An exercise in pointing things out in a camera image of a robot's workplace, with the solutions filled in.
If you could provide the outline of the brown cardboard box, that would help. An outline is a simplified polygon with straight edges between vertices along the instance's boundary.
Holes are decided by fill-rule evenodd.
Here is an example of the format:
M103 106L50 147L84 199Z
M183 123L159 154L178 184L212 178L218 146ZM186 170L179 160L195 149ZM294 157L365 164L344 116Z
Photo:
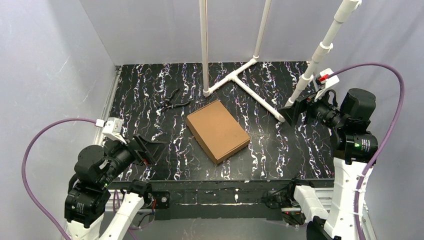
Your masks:
M215 165L221 164L251 142L246 130L220 100L189 114L186 124Z

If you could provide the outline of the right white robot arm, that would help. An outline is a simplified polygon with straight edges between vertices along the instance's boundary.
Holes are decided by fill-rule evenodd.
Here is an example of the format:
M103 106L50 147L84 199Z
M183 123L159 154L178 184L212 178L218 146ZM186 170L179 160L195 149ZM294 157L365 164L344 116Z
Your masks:
M315 94L297 99L279 113L290 126L295 126L300 114L304 123L318 121L331 131L334 164L334 188L331 206L326 210L312 182L294 178L285 188L285 197L297 202L305 216L306 237L309 240L357 240L357 224L364 204L365 187L357 188L366 179L364 168L378 150L378 140L368 130L376 107L373 93L360 88L349 89L342 104L330 98L331 90L322 98Z

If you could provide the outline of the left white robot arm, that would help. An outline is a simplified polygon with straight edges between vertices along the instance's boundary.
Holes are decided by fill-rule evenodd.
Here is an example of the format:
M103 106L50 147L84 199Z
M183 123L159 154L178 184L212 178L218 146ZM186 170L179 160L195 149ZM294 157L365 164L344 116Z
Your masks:
M131 164L155 165L167 148L163 141L150 141L136 134L131 139L110 140L83 148L74 166L64 203L64 217L71 240L121 240L143 206L154 207L152 185L133 180L111 223L100 234L110 184Z

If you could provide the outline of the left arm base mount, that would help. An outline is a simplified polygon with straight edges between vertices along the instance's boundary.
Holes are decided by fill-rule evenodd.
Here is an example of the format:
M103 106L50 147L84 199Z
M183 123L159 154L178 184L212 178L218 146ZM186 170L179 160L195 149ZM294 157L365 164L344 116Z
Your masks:
M133 180L128 186L119 189L124 202L127 193L134 193L136 197L143 198L143 204L137 210L138 213L155 214L156 210L166 210L170 207L171 194L169 191L154 190L151 183Z

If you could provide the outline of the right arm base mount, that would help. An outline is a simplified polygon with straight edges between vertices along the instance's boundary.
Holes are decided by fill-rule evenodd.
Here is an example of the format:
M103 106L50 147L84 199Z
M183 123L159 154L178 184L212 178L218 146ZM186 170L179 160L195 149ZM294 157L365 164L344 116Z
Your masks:
M264 192L258 201L265 204L270 209L300 207L300 204L294 199L294 192L297 186L315 188L310 180L292 178L288 185L283 188ZM292 226L308 224L304 213L289 213L288 211L283 211L283 216L285 220L288 220L288 224Z

